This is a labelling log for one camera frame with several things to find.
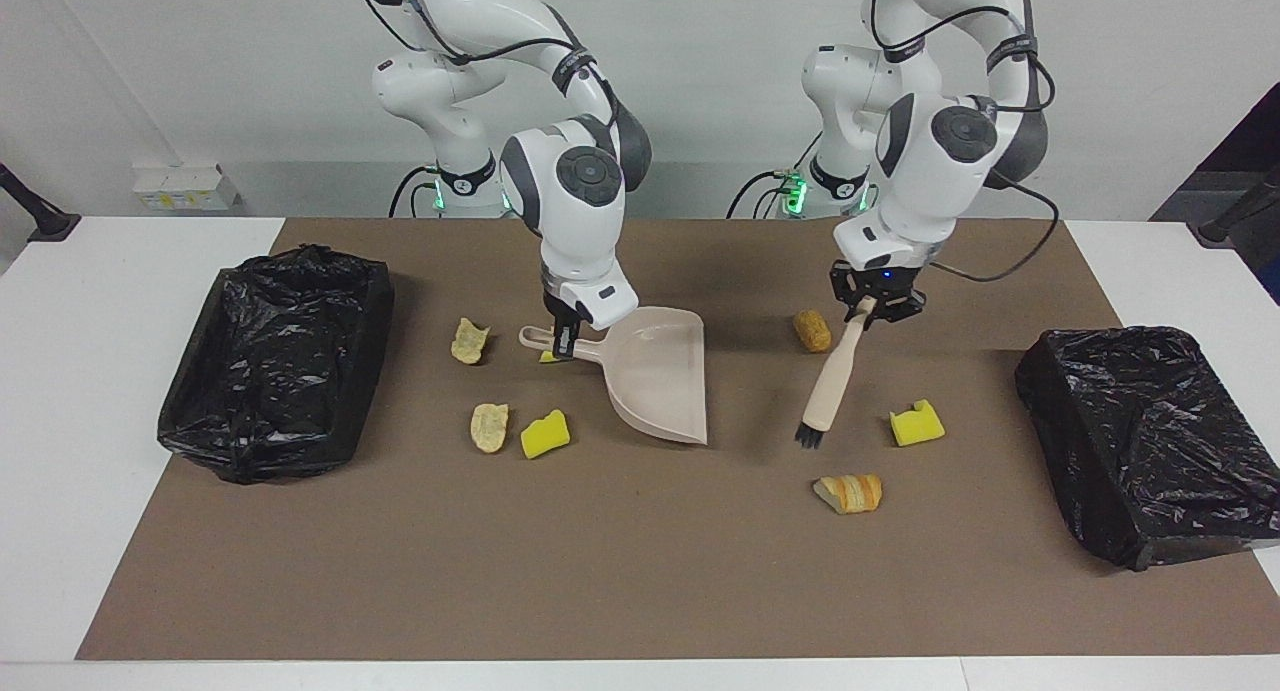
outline bread piece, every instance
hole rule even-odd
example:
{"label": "bread piece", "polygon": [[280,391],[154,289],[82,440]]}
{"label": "bread piece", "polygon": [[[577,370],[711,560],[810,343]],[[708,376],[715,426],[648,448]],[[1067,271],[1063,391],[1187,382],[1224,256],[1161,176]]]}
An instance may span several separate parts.
{"label": "bread piece", "polygon": [[814,481],[813,490],[838,514],[868,513],[879,508],[884,491],[879,476],[838,476]]}
{"label": "bread piece", "polygon": [[827,326],[827,319],[823,319],[822,314],[801,311],[796,314],[792,325],[796,328],[796,337],[800,337],[800,343],[809,353],[823,354],[831,351],[831,328]]}

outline food scrap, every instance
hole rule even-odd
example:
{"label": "food scrap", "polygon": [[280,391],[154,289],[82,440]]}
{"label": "food scrap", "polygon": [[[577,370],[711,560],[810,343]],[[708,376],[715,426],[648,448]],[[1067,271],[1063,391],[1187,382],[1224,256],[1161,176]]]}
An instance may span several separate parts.
{"label": "food scrap", "polygon": [[813,490],[838,514],[867,513],[879,508],[884,495],[879,476],[823,477],[814,481]]}
{"label": "food scrap", "polygon": [[823,319],[822,314],[801,311],[796,314],[792,325],[796,328],[796,337],[800,337],[800,343],[809,353],[823,354],[831,351],[831,328],[827,326],[827,319]]}
{"label": "food scrap", "polygon": [[535,459],[548,450],[567,447],[570,441],[568,421],[562,409],[553,409],[550,416],[541,421],[531,422],[520,434],[520,445],[525,449],[525,458]]}
{"label": "food scrap", "polygon": [[449,353],[453,358],[461,360],[467,366],[480,363],[480,354],[484,352],[485,340],[489,340],[488,328],[476,328],[471,319],[462,319],[458,322],[458,331],[453,335],[453,346]]}
{"label": "food scrap", "polygon": [[507,443],[507,404],[477,404],[471,413],[471,441],[486,454],[497,454]]}

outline brush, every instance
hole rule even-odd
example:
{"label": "brush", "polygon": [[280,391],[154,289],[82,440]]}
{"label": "brush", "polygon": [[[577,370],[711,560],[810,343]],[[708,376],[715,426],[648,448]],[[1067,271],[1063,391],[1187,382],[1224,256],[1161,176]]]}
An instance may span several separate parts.
{"label": "brush", "polygon": [[849,386],[849,377],[854,372],[854,352],[858,351],[858,342],[863,337],[867,321],[876,311],[876,299],[867,298],[858,305],[854,317],[845,324],[845,335],[840,344],[831,352],[827,363],[823,363],[818,383],[809,395],[809,404],[804,409],[804,420],[796,430],[796,441],[806,449],[817,449],[822,445],[822,438],[831,431],[840,412],[840,402],[845,398],[845,389]]}

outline black garbage bag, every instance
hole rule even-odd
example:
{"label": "black garbage bag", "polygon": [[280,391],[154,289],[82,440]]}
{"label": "black garbage bag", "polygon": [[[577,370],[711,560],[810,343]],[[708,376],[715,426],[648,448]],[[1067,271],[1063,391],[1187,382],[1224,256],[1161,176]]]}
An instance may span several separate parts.
{"label": "black garbage bag", "polygon": [[1016,381],[1062,518],[1092,554],[1146,571],[1280,539],[1280,468],[1193,337],[1047,331]]}
{"label": "black garbage bag", "polygon": [[349,462],[393,302],[387,264],[325,246],[220,271],[164,401],[160,443],[232,482]]}

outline black cable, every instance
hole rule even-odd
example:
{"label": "black cable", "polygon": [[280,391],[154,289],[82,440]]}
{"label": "black cable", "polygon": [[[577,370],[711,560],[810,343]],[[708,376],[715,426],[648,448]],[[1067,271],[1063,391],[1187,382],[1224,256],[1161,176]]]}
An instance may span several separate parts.
{"label": "black cable", "polygon": [[435,184],[419,184],[413,186],[413,189],[408,193],[408,212],[410,216],[417,218],[417,193],[421,189],[434,189]]}
{"label": "black cable", "polygon": [[549,36],[544,36],[544,38],[530,38],[525,41],[518,41],[517,44],[508,45],[508,47],[490,50],[490,52],[481,52],[481,54],[461,52],[461,50],[453,49],[448,44],[448,41],[444,41],[444,36],[440,35],[439,29],[436,29],[435,22],[431,20],[431,17],[426,12],[425,0],[408,0],[408,3],[413,8],[413,12],[416,12],[417,15],[422,18],[422,22],[424,24],[426,24],[426,29],[431,32],[431,38],[435,40],[435,44],[440,45],[440,49],[444,50],[444,54],[445,56],[449,58],[449,61],[452,61],[453,65],[457,67],[466,67],[467,63],[490,61],[490,59],[494,58],[507,56],[508,52],[517,52],[517,50],[521,49],[539,47],[539,45],[557,45],[557,47],[577,50],[576,45],[568,44],[568,41],[566,40],[549,38]]}
{"label": "black cable", "polygon": [[937,24],[929,26],[928,29],[920,31],[919,35],[914,35],[909,40],[900,41],[900,44],[887,44],[887,41],[881,38],[879,29],[876,26],[876,9],[877,9],[877,0],[872,0],[872,36],[873,38],[876,38],[876,44],[879,45],[881,50],[902,50],[905,47],[909,47],[909,45],[911,44],[919,44],[919,41],[923,40],[925,36],[932,35],[932,32],[937,29],[942,29],[943,26],[955,24],[956,20],[960,20],[961,18],[965,17],[978,15],[978,13],[998,13],[998,15],[1014,20],[1014,15],[1012,13],[1009,12],[1007,8],[1001,8],[1001,6],[966,8],[965,12],[952,13],[952,15],[946,17],[942,20],[938,20]]}
{"label": "black cable", "polygon": [[439,173],[439,170],[431,166],[419,166],[413,168],[412,171],[406,173],[404,179],[401,180],[401,186],[397,186],[396,188],[396,195],[392,196],[392,209],[387,212],[387,218],[396,218],[396,207],[399,205],[399,200],[404,193],[406,186],[408,186],[408,182],[411,182],[413,177],[419,175],[419,173]]}
{"label": "black cable", "polygon": [[1018,182],[1015,180],[1010,180],[1009,177],[1006,177],[1001,171],[996,171],[995,168],[992,168],[991,175],[996,177],[996,179],[1004,180],[1010,189],[1020,191],[1020,193],[1028,195],[1030,196],[1030,198],[1038,200],[1038,202],[1047,205],[1047,207],[1052,209],[1053,211],[1053,220],[1050,223],[1048,230],[1044,232],[1044,235],[1042,237],[1039,243],[1036,244],[1036,248],[1030,250],[1028,255],[1024,255],[1021,261],[1014,264],[1014,266],[1009,267],[1007,271],[997,273],[997,275],[995,276],[974,276],[972,275],[972,273],[960,271],[959,267],[950,267],[946,266],[946,264],[929,264],[929,266],[937,267],[938,271],[951,273],[952,276],[964,278],[964,280],[966,282],[977,282],[977,284],[991,284],[992,282],[1001,282],[1005,280],[1005,278],[1010,278],[1011,275],[1014,275],[1014,273],[1021,270],[1021,267],[1027,266],[1033,258],[1037,257],[1037,255],[1041,253],[1041,251],[1044,248],[1044,244],[1048,244],[1048,241],[1051,239],[1051,237],[1053,237],[1053,232],[1057,230],[1059,223],[1062,220],[1061,209],[1057,209],[1057,205],[1053,203],[1053,200],[1048,198],[1048,196],[1039,193],[1039,191],[1028,189],[1027,186],[1018,184]]}
{"label": "black cable", "polygon": [[[481,52],[481,54],[461,52],[461,50],[453,49],[452,45],[448,44],[448,41],[444,41],[444,36],[440,35],[439,29],[436,29],[435,22],[431,20],[430,13],[426,12],[426,0],[410,0],[410,5],[412,6],[413,12],[416,12],[417,15],[422,18],[424,24],[426,24],[426,29],[430,31],[431,38],[435,40],[435,44],[440,45],[440,49],[444,50],[445,56],[449,58],[449,61],[453,63],[454,67],[466,67],[468,63],[476,63],[476,61],[492,61],[492,59],[494,58],[507,56],[508,52],[517,52],[517,50],[521,49],[538,47],[538,45],[556,45],[557,47],[568,49],[571,50],[571,52],[573,50],[581,49],[580,45],[571,44],[570,41],[562,38],[550,38],[550,36],[543,36],[543,38],[530,38],[525,41],[518,41],[517,44],[507,45],[507,47],[490,50],[490,52]],[[611,118],[608,123],[605,123],[605,125],[611,127],[612,129],[613,124],[618,122],[617,93],[613,93],[613,84],[609,84],[608,81],[604,81],[600,73],[595,70],[595,68],[589,67],[588,69],[591,72],[591,75],[595,77],[595,82],[600,84],[600,88],[604,90],[604,96],[608,97],[609,100]]]}
{"label": "black cable", "polygon": [[737,195],[733,196],[733,202],[728,205],[728,212],[724,214],[726,220],[728,220],[728,218],[733,218],[733,212],[737,211],[737,203],[742,202],[742,196],[751,189],[751,186],[759,184],[759,182],[764,179],[772,179],[772,177],[773,171],[760,171],[751,177],[751,179],[746,182],[740,191],[737,191]]}
{"label": "black cable", "polygon": [[1044,82],[1046,84],[1048,84],[1048,97],[1044,99],[1043,102],[1039,102],[1038,106],[997,106],[996,111],[1041,113],[1044,109],[1050,107],[1053,100],[1057,99],[1057,84],[1056,82],[1053,82],[1053,75],[1052,73],[1048,72],[1048,68],[1044,68],[1043,63],[1041,63],[1041,59],[1037,56],[1037,54],[1028,52],[1027,60],[1030,63],[1030,65],[1036,68],[1038,75],[1044,77]]}
{"label": "black cable", "polygon": [[809,141],[809,147],[804,150],[804,154],[800,154],[800,159],[796,159],[796,163],[794,164],[795,168],[800,168],[800,164],[804,163],[804,157],[813,151],[813,147],[815,147],[815,145],[818,145],[818,141],[820,139],[822,139],[822,131],[818,131],[818,136],[814,136],[813,141]]}
{"label": "black cable", "polygon": [[[872,12],[870,12],[872,13],[872,17],[870,17],[870,20],[872,20],[870,22],[872,36],[873,36],[873,38],[876,38],[876,44],[879,45],[879,49],[884,50],[884,52],[895,52],[895,50],[908,49],[908,47],[910,47],[911,44],[919,44],[920,40],[923,40],[928,35],[932,35],[932,32],[934,32],[937,29],[942,29],[942,27],[955,24],[955,22],[960,20],[961,18],[978,15],[978,13],[998,13],[998,15],[1009,18],[1010,22],[1014,20],[1014,15],[1012,15],[1012,13],[1009,12],[1007,8],[1001,8],[1001,6],[974,6],[974,8],[965,9],[965,12],[952,13],[952,15],[946,17],[942,20],[938,20],[937,24],[929,26],[928,29],[920,31],[919,35],[914,35],[914,36],[911,36],[911,38],[901,41],[901,44],[887,44],[886,40],[881,38],[879,27],[876,24],[877,3],[878,3],[878,0],[872,0]],[[1041,59],[1037,56],[1036,52],[1028,52],[1028,54],[1025,54],[1025,56],[1027,56],[1028,61],[1030,63],[1030,65],[1033,65],[1036,68],[1036,70],[1039,73],[1039,75],[1044,77],[1044,81],[1048,84],[1048,99],[1046,99],[1042,104],[1039,104],[1039,106],[997,106],[997,107],[995,107],[995,110],[997,113],[1000,113],[1000,111],[1002,111],[1002,113],[1041,113],[1044,109],[1052,106],[1052,102],[1055,102],[1055,100],[1057,99],[1057,84],[1055,84],[1053,75],[1052,75],[1052,73],[1048,72],[1048,68],[1044,67],[1044,64],[1041,61]]]}
{"label": "black cable", "polygon": [[393,27],[388,24],[387,18],[381,15],[381,13],[378,10],[378,6],[374,6],[374,0],[365,0],[365,6],[369,6],[369,10],[374,12],[374,15],[378,17],[379,22],[381,22],[384,29],[390,31],[392,35],[396,36],[396,40],[399,41],[402,47],[408,50],[421,50],[415,47],[415,45],[408,44],[408,41],[404,40],[404,36],[401,36],[398,31],[393,29]]}
{"label": "black cable", "polygon": [[773,195],[773,200],[777,200],[778,196],[782,195],[781,186],[778,186],[777,189],[764,191],[764,193],[760,195],[760,198],[755,200],[755,211],[751,212],[751,218],[760,218],[760,203],[764,203],[764,200],[769,198],[769,195]]}

